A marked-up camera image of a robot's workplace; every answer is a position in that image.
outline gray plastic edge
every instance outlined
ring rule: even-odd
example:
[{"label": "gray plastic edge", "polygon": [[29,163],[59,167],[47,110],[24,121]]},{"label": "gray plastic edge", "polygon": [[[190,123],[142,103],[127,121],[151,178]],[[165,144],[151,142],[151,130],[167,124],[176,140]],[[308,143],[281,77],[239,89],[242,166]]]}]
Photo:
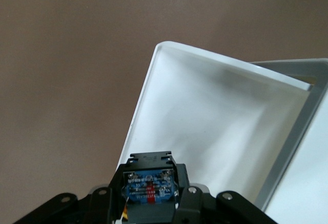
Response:
[{"label": "gray plastic edge", "polygon": [[310,90],[309,96],[255,200],[255,206],[265,211],[328,89],[328,58],[276,60],[253,64],[289,76],[316,78],[316,83]]}]

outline screw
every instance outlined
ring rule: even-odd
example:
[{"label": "screw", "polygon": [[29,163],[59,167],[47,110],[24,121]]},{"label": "screw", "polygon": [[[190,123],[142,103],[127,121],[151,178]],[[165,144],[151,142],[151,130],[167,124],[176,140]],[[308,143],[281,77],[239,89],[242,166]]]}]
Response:
[{"label": "screw", "polygon": [[228,192],[223,193],[222,197],[226,200],[231,200],[232,199],[232,195]]},{"label": "screw", "polygon": [[104,189],[103,189],[103,190],[100,190],[100,191],[98,192],[99,195],[105,195],[106,193],[107,193],[107,191],[104,190]]},{"label": "screw", "polygon": [[71,200],[70,197],[63,197],[63,198],[61,199],[61,202],[68,202],[69,200]]},{"label": "screw", "polygon": [[197,192],[197,189],[194,188],[194,187],[189,187],[189,188],[188,188],[188,191],[189,191],[190,193],[196,193],[196,192]]}]

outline metal screw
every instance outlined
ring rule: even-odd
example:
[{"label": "metal screw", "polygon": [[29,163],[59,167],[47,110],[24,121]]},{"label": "metal screw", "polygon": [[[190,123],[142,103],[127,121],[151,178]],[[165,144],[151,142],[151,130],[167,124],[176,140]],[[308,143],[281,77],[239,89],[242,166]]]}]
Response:
[{"label": "metal screw", "polygon": [[99,195],[105,195],[106,193],[107,193],[106,190],[100,190],[100,191],[98,192]]},{"label": "metal screw", "polygon": [[69,200],[71,200],[70,197],[63,197],[63,198],[61,199],[61,202],[68,202]]},{"label": "metal screw", "polygon": [[232,195],[229,192],[223,193],[222,197],[226,200],[231,200],[232,199]]},{"label": "metal screw", "polygon": [[190,193],[196,193],[196,192],[197,192],[197,189],[194,188],[194,187],[189,187],[189,188],[188,188],[188,191],[189,191]]}]

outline brown background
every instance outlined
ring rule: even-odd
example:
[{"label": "brown background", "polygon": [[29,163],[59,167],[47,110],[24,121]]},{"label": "brown background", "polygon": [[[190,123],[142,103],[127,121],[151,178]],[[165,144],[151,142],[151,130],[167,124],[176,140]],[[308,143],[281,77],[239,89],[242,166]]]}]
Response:
[{"label": "brown background", "polygon": [[110,181],[157,43],[328,57],[328,0],[0,0],[0,223]]}]

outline white plastic container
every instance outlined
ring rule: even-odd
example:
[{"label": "white plastic container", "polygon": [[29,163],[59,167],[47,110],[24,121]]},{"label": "white plastic container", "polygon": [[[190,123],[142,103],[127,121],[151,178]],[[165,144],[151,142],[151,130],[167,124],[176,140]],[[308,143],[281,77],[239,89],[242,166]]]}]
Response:
[{"label": "white plastic container", "polygon": [[310,85],[174,42],[156,46],[119,163],[172,151],[213,196],[255,202]]}]

